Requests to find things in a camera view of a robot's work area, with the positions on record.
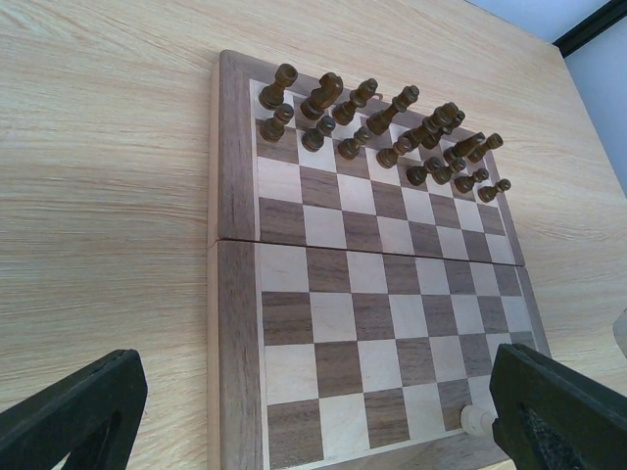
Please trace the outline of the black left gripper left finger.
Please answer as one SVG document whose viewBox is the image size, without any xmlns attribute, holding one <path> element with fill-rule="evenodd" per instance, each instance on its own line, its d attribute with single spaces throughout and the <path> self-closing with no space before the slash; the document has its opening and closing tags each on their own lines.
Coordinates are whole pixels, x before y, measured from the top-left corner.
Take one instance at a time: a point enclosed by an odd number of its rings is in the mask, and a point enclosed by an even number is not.
<svg viewBox="0 0 627 470">
<path fill-rule="evenodd" d="M 124 469 L 147 395 L 139 352 L 112 351 L 1 413 L 1 467 Z"/>
</svg>

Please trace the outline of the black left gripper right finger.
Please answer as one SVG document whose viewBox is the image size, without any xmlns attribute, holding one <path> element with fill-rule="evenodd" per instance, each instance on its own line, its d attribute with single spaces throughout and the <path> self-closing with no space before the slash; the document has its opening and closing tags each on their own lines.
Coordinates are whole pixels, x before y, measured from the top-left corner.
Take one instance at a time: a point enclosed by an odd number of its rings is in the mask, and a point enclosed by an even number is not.
<svg viewBox="0 0 627 470">
<path fill-rule="evenodd" d="M 518 469 L 624 469 L 626 398 L 522 344 L 498 347 L 494 441 Z"/>
</svg>

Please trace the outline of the light wooden king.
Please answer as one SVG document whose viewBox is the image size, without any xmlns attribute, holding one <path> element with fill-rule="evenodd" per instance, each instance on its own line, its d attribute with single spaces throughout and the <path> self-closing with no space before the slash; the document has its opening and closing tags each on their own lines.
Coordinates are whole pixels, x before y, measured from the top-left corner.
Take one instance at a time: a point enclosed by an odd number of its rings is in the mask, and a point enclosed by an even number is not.
<svg viewBox="0 0 627 470">
<path fill-rule="evenodd" d="M 460 413 L 462 430 L 474 437 L 494 438 L 493 424 L 496 420 L 497 414 L 492 410 L 474 404 L 465 406 Z"/>
</svg>

